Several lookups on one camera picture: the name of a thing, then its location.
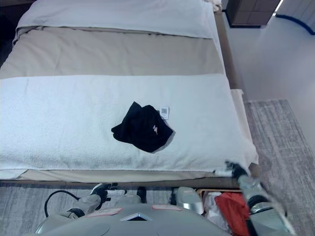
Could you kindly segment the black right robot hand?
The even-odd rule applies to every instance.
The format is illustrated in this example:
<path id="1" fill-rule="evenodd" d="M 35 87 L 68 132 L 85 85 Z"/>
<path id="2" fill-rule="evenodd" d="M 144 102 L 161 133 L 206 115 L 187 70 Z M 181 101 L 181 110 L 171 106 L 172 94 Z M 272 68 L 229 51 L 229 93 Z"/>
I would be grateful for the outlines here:
<path id="1" fill-rule="evenodd" d="M 223 169 L 213 170 L 212 173 L 219 177 L 231 177 L 237 181 L 241 176 L 249 176 L 246 169 L 244 169 L 239 163 L 226 160 L 224 164 L 225 167 Z"/>

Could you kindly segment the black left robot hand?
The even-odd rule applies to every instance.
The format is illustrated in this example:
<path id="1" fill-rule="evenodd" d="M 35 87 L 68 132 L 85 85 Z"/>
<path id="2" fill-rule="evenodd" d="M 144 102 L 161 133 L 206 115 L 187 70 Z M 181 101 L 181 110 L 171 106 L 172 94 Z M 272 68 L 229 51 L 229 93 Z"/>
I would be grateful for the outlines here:
<path id="1" fill-rule="evenodd" d="M 90 195 L 99 195 L 101 199 L 120 197 L 127 193 L 124 189 L 119 189 L 117 183 L 100 183 L 96 185 Z"/>

